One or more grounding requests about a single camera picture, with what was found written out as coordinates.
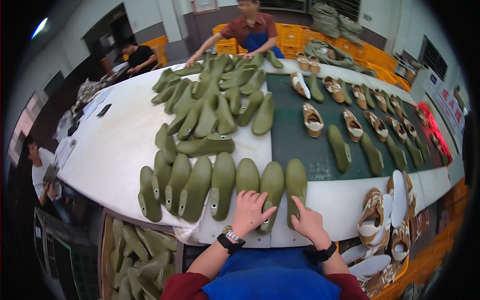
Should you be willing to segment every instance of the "man in red shirt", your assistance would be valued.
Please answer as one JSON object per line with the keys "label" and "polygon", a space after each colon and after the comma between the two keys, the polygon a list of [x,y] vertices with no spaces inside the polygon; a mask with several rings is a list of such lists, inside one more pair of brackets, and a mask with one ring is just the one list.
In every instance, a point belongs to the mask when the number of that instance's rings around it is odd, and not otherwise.
{"label": "man in red shirt", "polygon": [[223,38],[234,37],[238,44],[248,50],[240,54],[251,59],[257,52],[272,50],[277,58],[285,58],[276,44],[276,28],[273,16],[260,12],[258,0],[237,0],[242,16],[230,21],[219,33],[209,37],[200,49],[190,57],[186,67],[191,67],[211,46]]}
{"label": "man in red shirt", "polygon": [[260,195],[241,191],[233,224],[195,259],[186,273],[176,274],[167,281],[161,299],[367,300],[357,278],[350,274],[324,230],[322,215],[305,208],[295,196],[292,200],[300,219],[291,215],[292,224],[298,233],[312,241],[312,246],[241,249],[247,234],[277,209],[274,206],[262,213],[266,197],[266,192]]}

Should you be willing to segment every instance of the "white table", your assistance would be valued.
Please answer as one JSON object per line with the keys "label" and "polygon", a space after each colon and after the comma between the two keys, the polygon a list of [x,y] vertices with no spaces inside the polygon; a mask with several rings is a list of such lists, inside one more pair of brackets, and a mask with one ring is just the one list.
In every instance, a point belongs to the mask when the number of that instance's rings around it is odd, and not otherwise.
{"label": "white table", "polygon": [[[302,72],[294,60],[281,61],[284,63],[283,69],[273,68],[266,60],[263,69],[268,73]],[[167,115],[163,111],[163,104],[153,106],[150,102],[155,96],[151,87],[162,71],[163,69],[149,72],[114,85],[102,105],[73,134],[77,145],[58,174],[61,180],[90,199],[119,214],[144,222],[150,221],[142,215],[137,201],[140,169],[142,166],[153,167],[158,150],[154,144],[155,134],[162,123],[170,123],[174,119],[173,115]],[[349,83],[365,83],[415,104],[406,91],[355,71],[322,65],[319,76],[342,78]],[[188,78],[197,80],[198,74]],[[267,91],[266,83],[262,86],[262,91]],[[95,117],[109,103],[112,106],[107,114],[101,118]],[[270,132],[256,137],[251,133],[250,126],[239,127],[232,138],[236,144],[232,154],[235,163],[249,157],[256,163],[261,174],[272,160]],[[452,186],[447,167],[409,175],[417,195],[417,211],[437,201]],[[358,235],[355,228],[366,192],[373,187],[386,192],[387,180],[388,177],[312,181],[308,183],[306,206],[324,216],[324,227],[332,240],[350,239]],[[212,243],[223,227],[232,223],[235,195],[234,191],[228,217],[223,222],[214,221],[208,207],[204,209],[200,229],[194,234],[200,242]],[[309,244],[304,237],[287,227],[286,210],[284,195],[271,234],[251,233],[247,237],[246,246],[268,248]],[[168,214],[164,208],[162,212],[164,216]],[[180,218],[170,218],[168,224],[161,220],[158,224],[183,228],[192,226]]]}

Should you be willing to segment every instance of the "man in white shirt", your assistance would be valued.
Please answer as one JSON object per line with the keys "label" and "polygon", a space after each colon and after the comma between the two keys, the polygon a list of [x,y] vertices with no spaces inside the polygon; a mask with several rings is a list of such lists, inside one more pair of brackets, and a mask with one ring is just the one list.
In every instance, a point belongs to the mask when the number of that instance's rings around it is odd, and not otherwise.
{"label": "man in white shirt", "polygon": [[28,159],[32,165],[32,183],[36,195],[40,201],[40,206],[44,206],[50,199],[55,210],[65,224],[71,224],[70,213],[65,207],[65,197],[62,197],[60,182],[55,179],[53,183],[44,184],[43,177],[47,171],[48,165],[53,165],[55,155],[45,148],[38,148],[31,136],[27,136],[24,142],[24,151],[28,151]]}

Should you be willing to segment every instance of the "wristwatch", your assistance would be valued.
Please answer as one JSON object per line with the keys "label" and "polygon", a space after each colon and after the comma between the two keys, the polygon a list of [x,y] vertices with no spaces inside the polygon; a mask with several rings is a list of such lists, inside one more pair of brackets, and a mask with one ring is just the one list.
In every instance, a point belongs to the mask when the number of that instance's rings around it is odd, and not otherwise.
{"label": "wristwatch", "polygon": [[303,249],[303,254],[313,262],[325,262],[336,251],[336,245],[334,242],[326,250],[318,251],[315,246],[310,245]]}
{"label": "wristwatch", "polygon": [[[227,237],[231,238],[237,243],[232,243]],[[240,249],[243,245],[245,245],[245,241],[237,236],[232,231],[232,226],[227,225],[223,228],[222,233],[217,237],[218,242],[225,248],[228,249],[228,253],[232,256],[238,249]]]}

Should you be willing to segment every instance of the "blue apron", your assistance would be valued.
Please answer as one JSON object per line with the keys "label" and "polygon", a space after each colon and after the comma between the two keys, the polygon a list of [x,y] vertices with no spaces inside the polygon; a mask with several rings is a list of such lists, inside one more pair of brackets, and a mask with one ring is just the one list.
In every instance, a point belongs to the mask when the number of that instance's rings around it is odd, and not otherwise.
{"label": "blue apron", "polygon": [[337,300],[340,288],[318,274],[303,247],[240,249],[202,289],[211,300]]}
{"label": "blue apron", "polygon": [[[261,16],[261,18],[262,18],[264,26],[266,27],[265,20],[263,19],[262,16]],[[257,50],[258,48],[260,48],[263,44],[265,44],[267,42],[267,40],[268,40],[268,35],[267,35],[266,30],[263,31],[263,32],[260,32],[260,33],[250,33],[250,31],[248,29],[248,25],[247,25],[247,38],[245,39],[243,48],[247,49],[248,52],[250,53],[250,52],[253,52],[253,51]],[[270,50],[272,50],[273,53],[275,53],[276,58],[278,58],[278,59],[284,59],[285,58],[285,56],[283,55],[283,53],[282,53],[282,51],[280,50],[279,47],[274,46]]]}

